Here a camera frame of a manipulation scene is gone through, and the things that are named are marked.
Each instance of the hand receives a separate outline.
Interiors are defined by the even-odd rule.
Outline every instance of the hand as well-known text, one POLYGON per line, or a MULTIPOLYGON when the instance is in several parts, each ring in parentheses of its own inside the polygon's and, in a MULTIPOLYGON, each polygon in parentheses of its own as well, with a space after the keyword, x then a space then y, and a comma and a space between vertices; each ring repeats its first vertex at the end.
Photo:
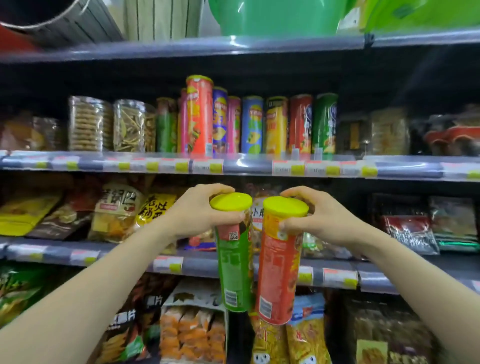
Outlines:
POLYGON ((345 246, 355 251, 355 245, 361 243, 367 234, 371 235, 373 226, 363 222, 348 211, 327 192, 299 186, 283 191, 281 196, 298 196, 315 208, 311 216, 288 218, 280 223, 280 229, 292 233, 306 231, 327 243, 345 246))
POLYGON ((198 184, 191 187, 168 209, 164 218, 177 239, 199 235, 214 226, 238 224, 245 218, 240 211, 218 211, 210 207, 210 197, 235 192, 221 183, 198 184))

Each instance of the forearm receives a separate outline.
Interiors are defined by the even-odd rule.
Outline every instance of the forearm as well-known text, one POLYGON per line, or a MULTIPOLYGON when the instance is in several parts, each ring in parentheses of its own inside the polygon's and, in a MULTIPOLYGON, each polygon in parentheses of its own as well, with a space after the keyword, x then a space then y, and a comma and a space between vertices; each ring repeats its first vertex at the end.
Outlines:
POLYGON ((480 357, 480 297, 377 229, 365 234, 366 255, 441 342, 465 363, 480 357))
POLYGON ((170 226, 165 218, 144 226, 0 330, 0 363, 84 364, 148 264, 174 240, 170 226))

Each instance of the potato chip can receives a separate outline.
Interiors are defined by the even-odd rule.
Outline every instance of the potato chip can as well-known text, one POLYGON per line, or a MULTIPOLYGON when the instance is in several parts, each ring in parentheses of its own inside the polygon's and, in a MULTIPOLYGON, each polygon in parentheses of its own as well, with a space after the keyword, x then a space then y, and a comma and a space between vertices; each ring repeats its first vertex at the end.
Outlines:
POLYGON ((187 77, 188 152, 213 155, 213 82, 205 76, 187 77))
POLYGON ((228 97, 227 109, 227 153, 240 152, 240 97, 228 97))
POLYGON ((243 211, 245 219, 240 224, 221 225, 215 228, 218 272, 225 307, 233 312, 253 308, 253 250, 250 242, 250 207, 252 197, 233 192, 220 194, 210 201, 219 211, 243 211))
POLYGON ((278 225, 307 213, 308 205, 295 198, 272 196, 264 200, 255 309, 262 320, 272 325, 283 325, 292 316, 303 239, 303 234, 286 234, 278 225))
POLYGON ((169 97, 156 99, 156 151, 177 152, 177 102, 169 97))
POLYGON ((262 124, 264 100, 260 96, 247 96, 242 100, 241 152, 262 152, 262 124))
POLYGON ((267 150, 268 154, 282 154, 287 150, 288 99, 283 96, 267 100, 267 150))
POLYGON ((288 152, 295 156, 312 151, 312 101, 311 95, 296 95, 290 99, 288 152))
POLYGON ((312 154, 315 160, 332 160, 335 154, 338 95, 319 94, 313 104, 312 154))
POLYGON ((213 154, 227 152, 227 90, 213 88, 213 154))
POLYGON ((177 153, 188 152, 187 89, 181 90, 178 106, 177 153))

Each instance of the person's left hand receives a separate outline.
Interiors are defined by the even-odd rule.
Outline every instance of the person's left hand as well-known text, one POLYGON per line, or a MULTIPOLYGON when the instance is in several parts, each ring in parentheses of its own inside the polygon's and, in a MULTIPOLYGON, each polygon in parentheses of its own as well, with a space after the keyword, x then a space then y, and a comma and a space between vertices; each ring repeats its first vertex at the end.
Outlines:
POLYGON ((214 226, 240 223, 245 214, 240 211, 218 211, 210 207, 210 197, 235 192, 221 183, 198 184, 180 197, 163 216, 168 229, 177 239, 199 235, 214 226))

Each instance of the green lid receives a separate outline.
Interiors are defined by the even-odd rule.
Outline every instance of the green lid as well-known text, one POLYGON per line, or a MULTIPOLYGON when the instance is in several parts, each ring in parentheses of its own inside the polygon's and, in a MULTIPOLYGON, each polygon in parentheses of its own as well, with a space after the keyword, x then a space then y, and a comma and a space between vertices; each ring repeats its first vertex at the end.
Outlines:
POLYGON ((307 216, 308 205, 293 197, 273 196, 264 200, 264 210, 281 218, 307 216))
POLYGON ((210 201, 210 206, 219 211, 244 211, 252 206, 252 202, 249 194, 232 192, 215 196, 210 201))

